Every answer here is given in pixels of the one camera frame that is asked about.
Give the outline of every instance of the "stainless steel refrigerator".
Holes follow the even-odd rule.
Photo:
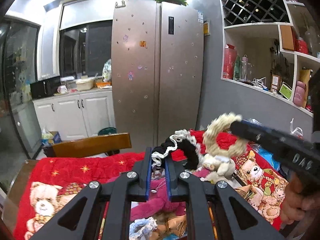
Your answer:
[[[203,64],[203,21],[182,5],[148,0],[116,6],[112,87],[118,132],[132,149],[157,146],[176,130],[195,129]]]

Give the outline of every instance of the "glass door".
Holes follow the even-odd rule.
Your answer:
[[[36,81],[38,28],[24,22],[0,23],[0,183],[4,190],[25,159],[41,146],[41,130],[30,84]]]

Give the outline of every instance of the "bolt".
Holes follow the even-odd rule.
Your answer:
[[[99,187],[99,182],[97,182],[97,181],[91,181],[91,182],[89,183],[89,187],[90,187],[90,188],[97,188],[97,187]]]
[[[180,173],[180,177],[181,177],[182,179],[187,179],[187,178],[190,177],[190,173],[184,171],[184,172]]]
[[[220,180],[220,181],[217,182],[217,186],[218,186],[219,188],[226,188],[226,187],[228,186],[228,183],[226,183],[226,182],[223,181],[223,180]]]
[[[137,176],[137,173],[136,172],[134,172],[134,171],[129,171],[128,173],[127,173],[127,177],[128,178],[135,178]]]

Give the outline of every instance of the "kitchen cabinet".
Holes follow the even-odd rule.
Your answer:
[[[112,91],[39,99],[34,106],[41,129],[58,131],[63,141],[97,136],[101,129],[115,127]]]
[[[115,127],[112,93],[81,95],[81,107],[88,136],[97,136],[106,127]]]
[[[70,141],[88,137],[79,95],[57,98],[53,105],[62,140]]]

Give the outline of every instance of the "microwave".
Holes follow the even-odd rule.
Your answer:
[[[32,99],[52,97],[61,86],[60,76],[39,80],[30,84]]]

